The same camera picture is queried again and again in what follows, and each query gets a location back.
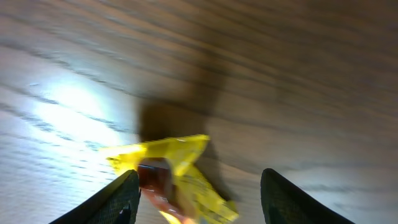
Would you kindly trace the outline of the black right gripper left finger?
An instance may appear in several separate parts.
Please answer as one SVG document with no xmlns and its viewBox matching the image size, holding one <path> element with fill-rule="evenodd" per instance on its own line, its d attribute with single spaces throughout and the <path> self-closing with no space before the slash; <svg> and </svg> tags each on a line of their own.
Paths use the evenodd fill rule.
<svg viewBox="0 0 398 224">
<path fill-rule="evenodd" d="M 140 197 L 138 174 L 128 170 L 50 224 L 135 224 Z"/>
</svg>

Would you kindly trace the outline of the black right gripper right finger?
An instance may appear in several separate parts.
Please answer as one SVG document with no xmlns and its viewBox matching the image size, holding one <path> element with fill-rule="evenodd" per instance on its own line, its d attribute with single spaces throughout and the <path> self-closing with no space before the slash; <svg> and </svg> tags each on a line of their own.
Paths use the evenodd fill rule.
<svg viewBox="0 0 398 224">
<path fill-rule="evenodd" d="M 261 205 L 267 224 L 353 224 L 271 168 L 262 172 Z"/>
</svg>

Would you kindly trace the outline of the yellow snack packet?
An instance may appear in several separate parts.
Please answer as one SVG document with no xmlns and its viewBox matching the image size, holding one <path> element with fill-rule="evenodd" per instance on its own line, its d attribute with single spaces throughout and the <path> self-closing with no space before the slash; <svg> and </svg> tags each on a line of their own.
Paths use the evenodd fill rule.
<svg viewBox="0 0 398 224">
<path fill-rule="evenodd" d="M 117 175 L 134 169 L 141 192 L 173 224 L 231 223 L 239 217 L 194 165 L 209 136 L 197 134 L 106 147 L 100 153 Z"/>
</svg>

